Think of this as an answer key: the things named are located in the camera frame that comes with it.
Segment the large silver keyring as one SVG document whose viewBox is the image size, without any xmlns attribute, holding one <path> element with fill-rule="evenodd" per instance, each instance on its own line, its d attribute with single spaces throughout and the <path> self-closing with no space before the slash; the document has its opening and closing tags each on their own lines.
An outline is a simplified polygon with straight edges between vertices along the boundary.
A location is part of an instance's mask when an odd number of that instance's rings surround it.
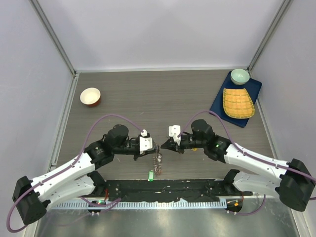
<svg viewBox="0 0 316 237">
<path fill-rule="evenodd" d="M 162 154 L 155 153 L 153 156 L 153 165 L 155 175 L 161 175 L 162 173 Z"/>
</svg>

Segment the green key tag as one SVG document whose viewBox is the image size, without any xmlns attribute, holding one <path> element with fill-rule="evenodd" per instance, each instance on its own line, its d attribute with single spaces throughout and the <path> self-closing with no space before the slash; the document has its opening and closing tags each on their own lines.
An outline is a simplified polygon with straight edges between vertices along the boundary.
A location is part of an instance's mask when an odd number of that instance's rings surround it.
<svg viewBox="0 0 316 237">
<path fill-rule="evenodd" d="M 149 181 L 149 182 L 152 182 L 152 181 L 154 180 L 154 175 L 155 175 L 155 173 L 154 173 L 153 170 L 150 170 L 150 171 L 148 172 L 148 181 Z"/>
</svg>

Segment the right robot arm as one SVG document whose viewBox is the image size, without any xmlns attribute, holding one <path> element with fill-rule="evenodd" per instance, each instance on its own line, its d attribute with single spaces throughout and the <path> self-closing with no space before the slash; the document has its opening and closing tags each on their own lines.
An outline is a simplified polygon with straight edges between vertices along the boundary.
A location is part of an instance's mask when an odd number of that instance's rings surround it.
<svg viewBox="0 0 316 237">
<path fill-rule="evenodd" d="M 180 133 L 181 127 L 169 127 L 169 139 L 161 148 L 183 154 L 185 150 L 203 149 L 214 161 L 235 165 L 251 171 L 250 174 L 231 170 L 225 176 L 223 189 L 234 195 L 253 192 L 279 198 L 287 207 L 303 212 L 316 187 L 305 164 L 292 159 L 287 162 L 252 152 L 231 140 L 216 135 L 203 119 L 191 124 L 191 133 Z"/>
</svg>

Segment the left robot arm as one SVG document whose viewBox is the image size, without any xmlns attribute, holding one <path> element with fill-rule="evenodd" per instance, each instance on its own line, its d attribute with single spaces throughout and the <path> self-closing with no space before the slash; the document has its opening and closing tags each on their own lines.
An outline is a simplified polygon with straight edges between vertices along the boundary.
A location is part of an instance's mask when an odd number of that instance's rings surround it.
<svg viewBox="0 0 316 237">
<path fill-rule="evenodd" d="M 135 138 L 128 134 L 126 126 L 117 124 L 102 139 L 57 169 L 33 179 L 19 178 L 12 200 L 23 224 L 36 222 L 66 200 L 86 195 L 100 197 L 106 182 L 97 169 L 112 162 L 115 155 L 133 156 L 137 160 L 158 151 L 158 145 L 147 131 Z"/>
</svg>

